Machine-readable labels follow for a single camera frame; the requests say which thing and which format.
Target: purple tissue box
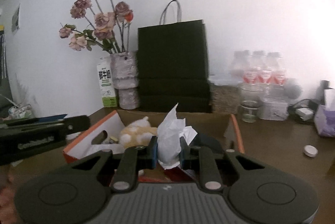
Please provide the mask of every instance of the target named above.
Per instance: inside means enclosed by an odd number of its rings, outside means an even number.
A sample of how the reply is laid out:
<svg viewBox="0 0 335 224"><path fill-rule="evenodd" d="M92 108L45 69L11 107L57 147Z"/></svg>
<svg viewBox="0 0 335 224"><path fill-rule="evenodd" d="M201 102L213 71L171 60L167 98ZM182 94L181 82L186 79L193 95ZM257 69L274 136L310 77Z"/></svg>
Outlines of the purple tissue box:
<svg viewBox="0 0 335 224"><path fill-rule="evenodd" d="M335 111L326 111L324 105L319 105L314 124L320 136L335 137Z"/></svg>

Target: vase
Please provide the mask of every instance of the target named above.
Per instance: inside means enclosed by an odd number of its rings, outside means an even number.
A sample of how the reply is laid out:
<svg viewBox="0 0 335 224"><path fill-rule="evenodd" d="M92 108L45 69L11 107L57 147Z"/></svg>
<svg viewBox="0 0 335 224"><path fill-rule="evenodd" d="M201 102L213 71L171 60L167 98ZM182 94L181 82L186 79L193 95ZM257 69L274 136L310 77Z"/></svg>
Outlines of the vase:
<svg viewBox="0 0 335 224"><path fill-rule="evenodd" d="M115 89L129 89L138 86L134 51L111 54L111 69Z"/></svg>
<svg viewBox="0 0 335 224"><path fill-rule="evenodd" d="M119 90L119 105L122 109L133 110L140 106L136 88Z"/></svg>
<svg viewBox="0 0 335 224"><path fill-rule="evenodd" d="M130 51L111 54L111 70L114 88L119 92L120 107L126 110L138 108L136 53Z"/></svg>

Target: dried flower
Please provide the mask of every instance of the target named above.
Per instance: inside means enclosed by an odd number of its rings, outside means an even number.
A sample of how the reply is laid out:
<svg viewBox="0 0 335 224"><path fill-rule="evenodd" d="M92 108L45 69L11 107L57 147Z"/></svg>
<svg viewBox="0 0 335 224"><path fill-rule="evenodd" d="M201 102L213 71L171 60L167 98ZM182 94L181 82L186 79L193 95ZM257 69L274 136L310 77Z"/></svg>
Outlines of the dried flower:
<svg viewBox="0 0 335 224"><path fill-rule="evenodd" d="M80 9L88 9L92 6L91 0L77 0L74 5Z"/></svg>
<svg viewBox="0 0 335 224"><path fill-rule="evenodd" d="M108 13L97 13L94 17L95 24L99 28L110 28L113 29L115 26L115 15L113 12Z"/></svg>
<svg viewBox="0 0 335 224"><path fill-rule="evenodd" d="M125 15L125 20L126 20L127 22L131 22L131 21L133 20L133 18L134 18L133 11L130 10L130 13L127 14L127 15Z"/></svg>
<svg viewBox="0 0 335 224"><path fill-rule="evenodd" d="M59 37L68 38L71 33L72 33L72 30L70 28L63 27L59 30Z"/></svg>
<svg viewBox="0 0 335 224"><path fill-rule="evenodd" d="M109 28L96 28L94 30L94 35L99 39L109 39L113 37L113 30Z"/></svg>
<svg viewBox="0 0 335 224"><path fill-rule="evenodd" d="M127 14L130 14L131 10L129 9L129 5L125 3L124 1L119 2L115 6L115 13L118 17L118 20L123 22L125 19L125 16Z"/></svg>
<svg viewBox="0 0 335 224"><path fill-rule="evenodd" d="M73 5L70 13L72 18L83 18L86 14L86 11Z"/></svg>
<svg viewBox="0 0 335 224"><path fill-rule="evenodd" d="M87 40L85 36L79 36L76 38L76 34L71 38L69 47L76 51L81 51L81 49L87 46Z"/></svg>

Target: white power adapter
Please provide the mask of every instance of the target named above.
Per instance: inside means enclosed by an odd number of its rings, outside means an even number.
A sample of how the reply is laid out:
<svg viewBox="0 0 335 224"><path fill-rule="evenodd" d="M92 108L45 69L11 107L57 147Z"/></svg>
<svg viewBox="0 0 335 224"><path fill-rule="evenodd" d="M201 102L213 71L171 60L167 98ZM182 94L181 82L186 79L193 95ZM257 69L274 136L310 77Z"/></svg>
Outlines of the white power adapter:
<svg viewBox="0 0 335 224"><path fill-rule="evenodd" d="M295 113L299 115L303 121L311 119L314 115L314 112L309 108L296 109Z"/></svg>

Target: green carton label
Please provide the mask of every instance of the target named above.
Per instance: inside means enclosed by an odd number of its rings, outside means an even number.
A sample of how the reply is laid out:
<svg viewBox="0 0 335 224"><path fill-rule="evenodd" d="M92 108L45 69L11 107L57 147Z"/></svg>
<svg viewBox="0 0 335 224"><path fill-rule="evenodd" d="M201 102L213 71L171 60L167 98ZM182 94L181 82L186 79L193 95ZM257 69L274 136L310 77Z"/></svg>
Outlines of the green carton label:
<svg viewBox="0 0 335 224"><path fill-rule="evenodd" d="M103 97L103 106L104 107L117 107L118 102L116 97Z"/></svg>

